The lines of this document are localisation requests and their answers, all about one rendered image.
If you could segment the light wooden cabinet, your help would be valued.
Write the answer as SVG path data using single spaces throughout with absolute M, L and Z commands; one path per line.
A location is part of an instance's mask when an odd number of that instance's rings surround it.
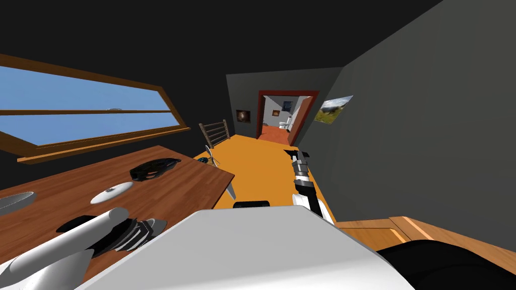
M 407 216 L 336 222 L 335 226 L 374 251 L 414 240 L 435 240 L 465 248 L 516 275 L 516 253 Z

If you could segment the wooden slatted chair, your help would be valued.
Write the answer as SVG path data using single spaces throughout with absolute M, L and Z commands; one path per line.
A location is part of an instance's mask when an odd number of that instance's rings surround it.
M 201 132 L 206 139 L 208 148 L 213 149 L 214 146 L 221 142 L 230 139 L 229 128 L 227 122 L 222 120 L 221 122 L 212 124 L 199 124 Z

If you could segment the black openwork bowl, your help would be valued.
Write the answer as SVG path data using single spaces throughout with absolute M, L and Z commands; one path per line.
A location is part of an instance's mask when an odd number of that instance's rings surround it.
M 165 172 L 173 169 L 179 162 L 181 162 L 181 160 L 175 158 L 151 160 L 131 169 L 130 177 L 133 181 L 137 182 L 156 179 Z

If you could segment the brown wooden table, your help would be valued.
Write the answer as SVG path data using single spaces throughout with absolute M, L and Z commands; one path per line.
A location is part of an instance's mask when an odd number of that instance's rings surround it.
M 130 169 L 159 158 L 177 158 L 179 163 L 156 179 L 136 182 L 114 199 L 90 203 L 101 190 L 128 181 Z M 156 146 L 1 190 L 0 197 L 33 191 L 36 199 L 0 216 L 0 262 L 57 237 L 57 227 L 73 218 L 123 207 L 131 218 L 166 220 L 166 233 L 142 249 L 94 258 L 86 271 L 88 287 L 104 287 L 116 278 L 137 289 L 143 287 L 143 279 L 151 288 L 211 283 L 231 271 L 222 265 L 220 242 L 209 239 L 202 245 L 201 238 L 209 233 L 210 218 L 227 220 L 211 209 L 232 179 L 231 173 Z

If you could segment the grey bowl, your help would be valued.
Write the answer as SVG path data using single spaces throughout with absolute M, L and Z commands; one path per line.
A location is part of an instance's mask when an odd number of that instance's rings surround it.
M 0 216 L 29 206 L 35 201 L 36 196 L 35 192 L 29 191 L 0 198 Z

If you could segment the white plate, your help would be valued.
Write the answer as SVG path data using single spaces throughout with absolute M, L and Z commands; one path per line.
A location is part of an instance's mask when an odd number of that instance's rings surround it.
M 111 200 L 117 196 L 122 195 L 126 191 L 132 188 L 133 182 L 124 182 L 115 186 L 112 186 L 99 194 L 95 195 L 91 200 L 90 204 L 100 204 Z

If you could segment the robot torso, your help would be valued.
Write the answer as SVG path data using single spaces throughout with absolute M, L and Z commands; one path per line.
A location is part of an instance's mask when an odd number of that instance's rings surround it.
M 76 290 L 414 290 L 303 206 L 200 210 Z

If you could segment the wooden framed window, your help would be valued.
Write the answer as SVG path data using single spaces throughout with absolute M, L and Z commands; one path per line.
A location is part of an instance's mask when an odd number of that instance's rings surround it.
M 160 86 L 0 54 L 0 151 L 19 163 L 187 130 Z

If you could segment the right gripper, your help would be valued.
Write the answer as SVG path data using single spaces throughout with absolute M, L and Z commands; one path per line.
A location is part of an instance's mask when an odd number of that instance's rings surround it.
M 307 152 L 298 151 L 298 150 L 284 150 L 292 162 L 302 160 L 305 161 L 306 158 L 309 158 L 310 155 Z

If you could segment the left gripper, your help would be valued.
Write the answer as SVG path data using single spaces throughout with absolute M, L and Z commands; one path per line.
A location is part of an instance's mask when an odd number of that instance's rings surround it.
M 56 232 L 65 233 L 96 217 L 97 215 L 78 216 L 61 225 L 56 229 Z M 136 224 L 136 219 L 126 219 L 119 225 L 115 226 L 105 237 L 103 237 L 103 239 L 88 248 L 94 250 L 92 257 L 98 257 L 113 248 L 117 252 L 129 252 L 135 250 L 146 241 L 150 241 L 161 234 L 167 226 L 167 221 L 159 219 L 148 219 L 146 221 L 138 222 L 139 228 L 135 228 Z

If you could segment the brown door leaf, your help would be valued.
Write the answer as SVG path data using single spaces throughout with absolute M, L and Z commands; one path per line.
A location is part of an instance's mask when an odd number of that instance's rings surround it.
M 292 128 L 290 129 L 287 141 L 289 146 L 294 146 L 294 143 L 299 136 L 299 132 L 303 127 L 303 123 L 306 119 L 307 114 L 310 111 L 315 96 L 308 96 L 301 101 L 301 105 L 297 111 L 296 118 L 293 122 Z

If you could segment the landscape picture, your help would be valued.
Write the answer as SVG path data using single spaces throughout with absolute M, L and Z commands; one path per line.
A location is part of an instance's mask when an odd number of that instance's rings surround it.
M 314 120 L 325 124 L 332 124 L 352 98 L 353 96 L 351 95 L 324 101 Z

